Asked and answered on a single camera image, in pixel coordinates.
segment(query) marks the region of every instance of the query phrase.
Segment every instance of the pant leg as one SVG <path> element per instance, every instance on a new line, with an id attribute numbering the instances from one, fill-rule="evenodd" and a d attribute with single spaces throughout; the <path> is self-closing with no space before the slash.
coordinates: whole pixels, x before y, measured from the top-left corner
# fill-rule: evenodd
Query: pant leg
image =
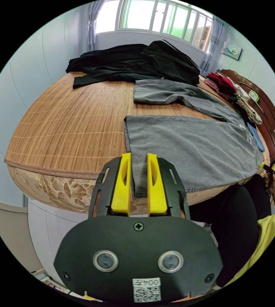
<path id="1" fill-rule="evenodd" d="M 229 187 L 219 195 L 189 207 L 193 221 L 212 224 L 223 268 L 216 284 L 225 286 L 249 260 L 259 240 L 258 218 L 248 190 Z"/>
<path id="2" fill-rule="evenodd" d="M 271 215 L 271 202 L 266 191 L 264 178 L 259 174 L 254 175 L 244 187 L 248 190 L 255 205 L 258 220 Z"/>

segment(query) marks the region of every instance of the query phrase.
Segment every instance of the qr code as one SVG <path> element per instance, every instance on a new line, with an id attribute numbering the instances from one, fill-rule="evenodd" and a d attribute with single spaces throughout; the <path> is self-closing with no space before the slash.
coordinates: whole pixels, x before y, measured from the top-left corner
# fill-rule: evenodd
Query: qr code
<path id="1" fill-rule="evenodd" d="M 160 287 L 145 287 L 145 288 L 134 287 L 135 303 L 157 302 L 160 300 L 161 300 Z"/>

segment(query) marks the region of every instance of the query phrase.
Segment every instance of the wooden headboard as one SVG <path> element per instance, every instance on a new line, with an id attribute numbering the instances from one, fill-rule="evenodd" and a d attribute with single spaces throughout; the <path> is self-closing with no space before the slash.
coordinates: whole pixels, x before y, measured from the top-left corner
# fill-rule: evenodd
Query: wooden headboard
<path id="1" fill-rule="evenodd" d="M 261 117 L 263 124 L 258 125 L 258 129 L 262 133 L 266 145 L 269 149 L 271 162 L 275 161 L 275 106 L 269 97 L 253 82 L 240 76 L 237 72 L 229 69 L 218 70 L 218 73 L 229 77 L 233 82 L 241 86 L 241 88 L 249 93 L 255 91 L 259 96 L 258 103 L 250 99 L 249 104 L 256 110 Z"/>

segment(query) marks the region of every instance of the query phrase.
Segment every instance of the white curtain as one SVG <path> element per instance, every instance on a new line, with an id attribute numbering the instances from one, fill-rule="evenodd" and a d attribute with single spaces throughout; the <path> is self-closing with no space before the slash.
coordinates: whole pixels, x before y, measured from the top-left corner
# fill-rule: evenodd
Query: white curtain
<path id="1" fill-rule="evenodd" d="M 86 39 L 86 50 L 94 51 L 97 49 L 96 45 L 96 20 L 98 18 L 99 12 L 102 9 L 105 0 L 97 0 L 91 2 L 88 8 L 88 31 Z"/>
<path id="2" fill-rule="evenodd" d="M 217 16 L 213 16 L 210 49 L 200 66 L 200 75 L 202 76 L 207 75 L 214 52 L 216 51 L 221 38 L 224 36 L 224 33 L 225 33 L 225 22 L 220 18 L 218 18 Z"/>

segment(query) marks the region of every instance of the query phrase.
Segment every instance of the gray jeans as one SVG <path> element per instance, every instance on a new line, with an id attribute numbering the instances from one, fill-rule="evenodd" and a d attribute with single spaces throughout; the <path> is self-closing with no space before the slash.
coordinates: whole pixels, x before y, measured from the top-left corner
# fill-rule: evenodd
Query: gray jeans
<path id="1" fill-rule="evenodd" d="M 136 81 L 134 101 L 185 105 L 220 121 L 185 116 L 127 116 L 127 151 L 132 153 L 135 197 L 147 196 L 147 153 L 174 164 L 186 192 L 234 184 L 254 175 L 262 162 L 244 121 L 231 108 L 188 84 Z"/>

